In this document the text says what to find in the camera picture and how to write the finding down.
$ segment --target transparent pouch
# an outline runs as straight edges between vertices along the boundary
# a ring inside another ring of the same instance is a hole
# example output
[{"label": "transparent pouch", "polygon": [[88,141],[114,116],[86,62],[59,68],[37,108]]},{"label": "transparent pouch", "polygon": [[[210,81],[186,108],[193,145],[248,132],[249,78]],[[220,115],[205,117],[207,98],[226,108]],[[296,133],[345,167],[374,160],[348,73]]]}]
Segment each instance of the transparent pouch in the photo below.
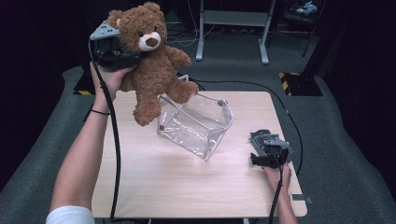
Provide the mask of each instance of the transparent pouch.
[{"label": "transparent pouch", "polygon": [[208,161],[222,136],[233,124],[233,114],[223,99],[200,93],[179,105],[167,95],[160,96],[162,113],[157,134]]}]

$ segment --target black bracelet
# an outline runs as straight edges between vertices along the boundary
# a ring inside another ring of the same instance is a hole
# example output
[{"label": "black bracelet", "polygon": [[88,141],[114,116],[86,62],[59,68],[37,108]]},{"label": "black bracelet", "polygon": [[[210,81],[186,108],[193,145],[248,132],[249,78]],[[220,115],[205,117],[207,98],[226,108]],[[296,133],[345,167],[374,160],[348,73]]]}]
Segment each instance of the black bracelet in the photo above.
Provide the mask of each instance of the black bracelet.
[{"label": "black bracelet", "polygon": [[101,115],[106,115],[106,116],[110,115],[110,113],[103,113],[103,112],[100,112],[100,111],[97,111],[97,110],[94,110],[94,109],[91,109],[91,111],[95,112],[95,113],[98,113],[98,114],[101,114]]}]

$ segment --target stuffed animal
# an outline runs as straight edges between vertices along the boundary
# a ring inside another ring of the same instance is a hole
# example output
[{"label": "stuffed animal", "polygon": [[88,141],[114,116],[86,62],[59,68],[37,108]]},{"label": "stuffed animal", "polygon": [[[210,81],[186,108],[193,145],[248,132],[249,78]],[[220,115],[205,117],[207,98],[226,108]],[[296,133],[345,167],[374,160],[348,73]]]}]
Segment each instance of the stuffed animal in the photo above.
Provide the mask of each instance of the stuffed animal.
[{"label": "stuffed animal", "polygon": [[123,50],[142,56],[120,86],[122,91],[136,92],[134,119],[139,125],[145,126],[161,115],[158,95],[166,93],[174,102],[185,104],[198,92],[196,83],[177,77],[175,67],[188,67],[191,59],[184,51],[165,44],[166,24],[157,4],[147,2],[126,11],[112,10],[106,21],[120,31]]}]

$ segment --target table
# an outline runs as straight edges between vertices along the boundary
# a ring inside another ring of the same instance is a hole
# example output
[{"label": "table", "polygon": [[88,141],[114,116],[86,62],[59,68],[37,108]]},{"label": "table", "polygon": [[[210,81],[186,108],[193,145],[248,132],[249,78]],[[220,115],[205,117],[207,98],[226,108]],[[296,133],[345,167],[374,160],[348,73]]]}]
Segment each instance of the table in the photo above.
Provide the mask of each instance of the table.
[{"label": "table", "polygon": [[[268,92],[202,91],[225,99],[233,125],[209,161],[157,134],[156,120],[141,127],[133,117],[134,91],[119,92],[114,103],[120,132],[120,195],[115,217],[216,218],[268,217],[274,197],[261,167],[251,165],[249,133],[283,133]],[[290,193],[301,194],[293,175]],[[95,217],[109,217],[116,155],[108,121],[102,166],[92,199]],[[307,213],[305,202],[292,201],[294,213]]]},{"label": "table", "polygon": [[265,48],[265,39],[268,35],[268,29],[271,24],[273,11],[276,0],[271,0],[268,12],[239,12],[239,11],[221,11],[221,10],[205,10],[204,0],[201,0],[200,9],[200,28],[199,28],[199,42],[196,61],[201,61],[204,54],[204,24],[222,24],[222,25],[246,25],[246,26],[261,26],[264,27],[262,38],[259,39],[260,54],[262,56],[262,63],[268,64],[268,55]]}]

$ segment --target teddy bear's head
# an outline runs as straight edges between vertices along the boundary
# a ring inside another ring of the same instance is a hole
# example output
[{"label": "teddy bear's head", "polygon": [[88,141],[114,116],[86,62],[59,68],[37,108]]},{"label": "teddy bear's head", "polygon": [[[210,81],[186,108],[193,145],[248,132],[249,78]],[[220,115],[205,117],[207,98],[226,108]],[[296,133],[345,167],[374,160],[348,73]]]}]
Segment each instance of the teddy bear's head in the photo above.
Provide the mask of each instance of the teddy bear's head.
[{"label": "teddy bear's head", "polygon": [[166,42],[166,24],[160,6],[147,2],[126,11],[112,10],[107,23],[120,31],[123,50],[152,51]]}]

